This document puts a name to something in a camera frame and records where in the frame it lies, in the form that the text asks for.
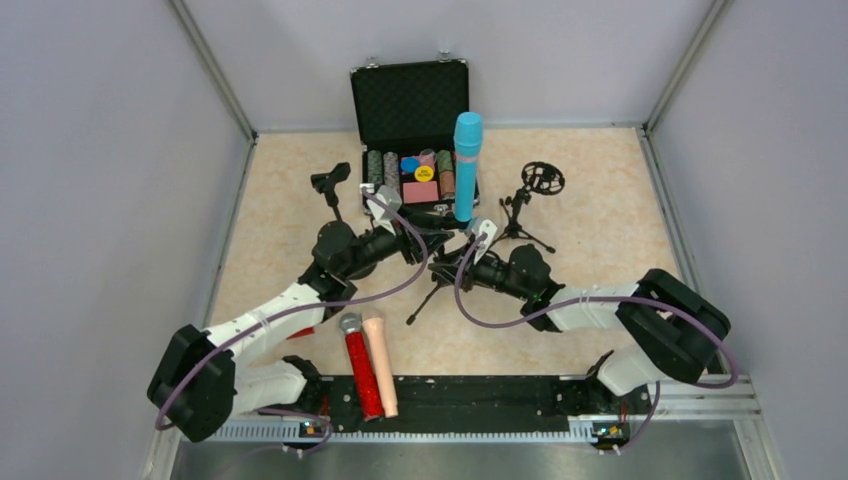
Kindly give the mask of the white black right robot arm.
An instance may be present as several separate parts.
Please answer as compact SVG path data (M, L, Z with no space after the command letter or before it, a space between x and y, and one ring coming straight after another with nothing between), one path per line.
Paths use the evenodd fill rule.
M437 255L428 268L457 291L482 287L522 301L521 322L540 332L627 332L632 344L603 355L589 371L616 396L665 379L698 385L731 331L723 312L659 268L622 285L567 286L552 279L532 244L514 248L508 259L467 246Z

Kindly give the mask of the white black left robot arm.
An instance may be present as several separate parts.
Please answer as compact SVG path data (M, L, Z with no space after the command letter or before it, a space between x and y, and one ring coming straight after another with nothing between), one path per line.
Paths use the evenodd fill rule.
M418 267L454 236L417 228L405 219L355 234L341 220L324 224L313 260L289 287L236 318L200 330L186 325L172 336L147 389L158 408L155 427L178 429L192 442L217 432L231 417L275 405L294 405L310 380L309 362L287 357L254 361L291 336L357 304L355 281L400 254Z

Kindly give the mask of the black tripod clip mic stand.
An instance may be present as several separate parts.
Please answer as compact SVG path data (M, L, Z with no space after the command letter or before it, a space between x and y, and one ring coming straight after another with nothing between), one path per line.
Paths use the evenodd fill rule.
M460 222L458 220L457 220L457 222L458 222L458 228L456 230L451 230L451 231L440 231L439 230L441 232L441 245L439 246L437 251L435 251L429 258L426 259L425 262L421 263L421 265L427 265L427 270L429 272L430 272L430 264L432 262L434 262L438 259L447 259L447 258L450 258L450 257L455 257L455 256L460 257L461 256L462 251L463 251L462 247L458 247L458 248L451 250L451 251L447 251L446 247L445 247L446 243L455 236L456 231L462 231L467 226L466 222ZM433 296L439 290L446 288L446 287L439 287L436 284L436 282L431 279L431 272L430 272L430 280L433 282L433 287L424 296L424 298L421 301L421 303L419 304L419 306L407 318L407 320L406 320L407 326L411 326L417 320L419 314L424 310L425 306L429 303L429 301L433 298Z

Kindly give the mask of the blue toy microphone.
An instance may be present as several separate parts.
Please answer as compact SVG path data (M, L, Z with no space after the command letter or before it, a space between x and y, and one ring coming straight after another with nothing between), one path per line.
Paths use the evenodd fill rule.
M454 215L460 222L469 222L472 218L483 133L483 120L480 114L463 112L457 117L454 129L456 156Z

